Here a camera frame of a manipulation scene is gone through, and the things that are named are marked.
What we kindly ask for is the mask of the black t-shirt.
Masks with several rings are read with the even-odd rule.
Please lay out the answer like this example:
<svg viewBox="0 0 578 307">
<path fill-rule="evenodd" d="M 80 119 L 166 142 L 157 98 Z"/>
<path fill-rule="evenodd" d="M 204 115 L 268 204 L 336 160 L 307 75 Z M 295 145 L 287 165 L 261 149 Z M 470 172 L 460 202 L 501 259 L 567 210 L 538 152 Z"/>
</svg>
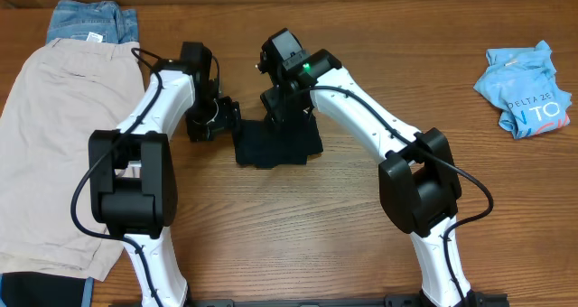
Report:
<svg viewBox="0 0 578 307">
<path fill-rule="evenodd" d="M 232 133 L 236 162 L 271 169 L 281 164 L 305 165 L 323 152 L 316 117 L 302 114 L 277 129 L 270 121 L 241 120 Z"/>
</svg>

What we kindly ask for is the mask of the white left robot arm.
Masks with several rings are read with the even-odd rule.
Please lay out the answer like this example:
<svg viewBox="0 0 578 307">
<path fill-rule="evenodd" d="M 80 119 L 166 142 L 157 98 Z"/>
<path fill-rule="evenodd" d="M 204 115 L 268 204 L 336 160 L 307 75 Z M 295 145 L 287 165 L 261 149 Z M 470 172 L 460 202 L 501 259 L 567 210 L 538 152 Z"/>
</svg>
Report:
<svg viewBox="0 0 578 307">
<path fill-rule="evenodd" d="M 214 57 L 158 60 L 131 114 L 89 138 L 92 214 L 122 242 L 143 306 L 192 304 L 171 238 L 178 191 L 170 141 L 182 119 L 195 141 L 229 128 L 232 103 L 220 95 L 220 79 L 210 75 L 217 64 Z"/>
</svg>

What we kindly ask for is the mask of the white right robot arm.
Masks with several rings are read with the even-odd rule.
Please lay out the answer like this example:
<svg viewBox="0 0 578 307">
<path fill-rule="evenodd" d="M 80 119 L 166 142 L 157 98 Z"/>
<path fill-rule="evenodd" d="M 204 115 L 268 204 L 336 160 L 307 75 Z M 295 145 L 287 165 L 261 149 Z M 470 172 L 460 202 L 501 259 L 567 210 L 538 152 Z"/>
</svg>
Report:
<svg viewBox="0 0 578 307">
<path fill-rule="evenodd" d="M 455 230 L 459 179 L 447 138 L 422 132 L 389 113 L 326 50 L 263 49 L 258 69 L 273 86 L 261 96 L 274 123 L 315 108 L 348 130 L 378 165 L 379 198 L 390 221 L 412 240 L 425 306 L 470 306 L 473 291 L 461 267 Z"/>
</svg>

